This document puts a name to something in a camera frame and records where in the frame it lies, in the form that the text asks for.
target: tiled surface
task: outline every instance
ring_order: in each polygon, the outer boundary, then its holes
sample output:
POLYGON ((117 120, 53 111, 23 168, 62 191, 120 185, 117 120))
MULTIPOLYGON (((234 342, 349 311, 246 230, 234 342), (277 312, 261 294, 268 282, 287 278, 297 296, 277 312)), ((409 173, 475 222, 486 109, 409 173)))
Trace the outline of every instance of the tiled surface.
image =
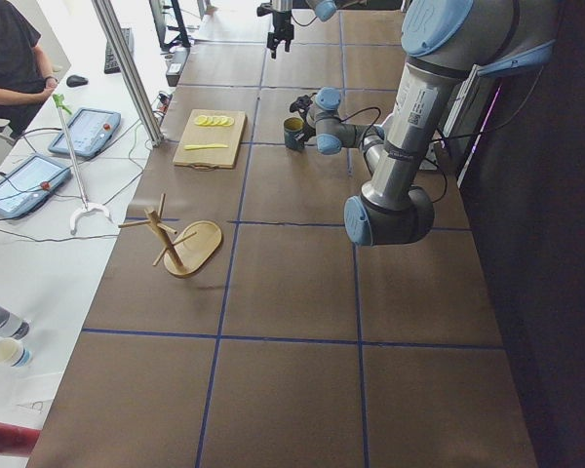
MULTIPOLYGON (((399 13, 297 27, 272 60, 237 27, 246 2, 224 3, 128 211, 165 191, 168 224, 214 220, 223 245, 179 280, 151 266, 147 228, 121 233, 29 466, 535 466, 454 177, 422 241, 354 249, 342 206, 370 178, 359 152, 283 145, 290 102, 321 86, 341 88, 341 115, 392 110, 399 13), (234 170, 171 163, 197 107, 248 113, 234 170)), ((415 183, 442 195, 441 175, 415 183)))

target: red object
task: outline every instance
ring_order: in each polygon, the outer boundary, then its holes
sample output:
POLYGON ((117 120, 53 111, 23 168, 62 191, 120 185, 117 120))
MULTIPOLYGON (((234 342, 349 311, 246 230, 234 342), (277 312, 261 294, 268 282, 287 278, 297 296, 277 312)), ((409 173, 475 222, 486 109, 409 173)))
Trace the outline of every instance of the red object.
POLYGON ((0 455, 29 456, 40 433, 38 429, 0 422, 0 455))

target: green object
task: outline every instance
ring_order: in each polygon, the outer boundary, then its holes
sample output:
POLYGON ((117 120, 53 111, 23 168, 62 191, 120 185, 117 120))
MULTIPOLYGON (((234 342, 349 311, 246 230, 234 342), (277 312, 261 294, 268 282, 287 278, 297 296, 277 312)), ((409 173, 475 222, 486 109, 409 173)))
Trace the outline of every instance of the green object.
POLYGON ((69 110, 69 107, 67 107, 64 103, 64 101, 65 101, 64 95, 54 94, 54 95, 52 95, 52 99, 55 100, 55 104, 57 105, 57 109, 62 109, 65 112, 67 112, 69 115, 71 115, 71 110, 69 110))

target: black computer mouse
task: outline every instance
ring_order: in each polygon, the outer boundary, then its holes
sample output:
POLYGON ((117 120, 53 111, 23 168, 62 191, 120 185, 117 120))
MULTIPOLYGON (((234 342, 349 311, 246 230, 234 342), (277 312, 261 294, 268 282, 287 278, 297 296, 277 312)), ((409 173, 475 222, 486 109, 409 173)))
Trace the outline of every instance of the black computer mouse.
POLYGON ((87 83, 89 83, 89 80, 84 76, 69 75, 67 77, 66 83, 69 88, 76 88, 77 86, 86 85, 87 83))

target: black keyboard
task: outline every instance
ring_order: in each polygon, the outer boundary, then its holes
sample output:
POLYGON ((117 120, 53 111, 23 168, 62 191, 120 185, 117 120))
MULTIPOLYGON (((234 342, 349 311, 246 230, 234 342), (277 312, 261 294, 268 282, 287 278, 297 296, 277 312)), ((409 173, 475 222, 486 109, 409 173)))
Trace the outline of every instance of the black keyboard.
MULTIPOLYGON (((130 54, 135 52, 135 37, 133 35, 133 30, 131 27, 122 27, 121 33, 124 36, 124 40, 128 45, 128 50, 130 54)), ((104 73, 107 75, 110 73, 119 73, 121 70, 119 69, 119 63, 117 62, 117 58, 113 54, 113 50, 110 47, 110 43, 106 42, 106 53, 104 58, 104 73)))

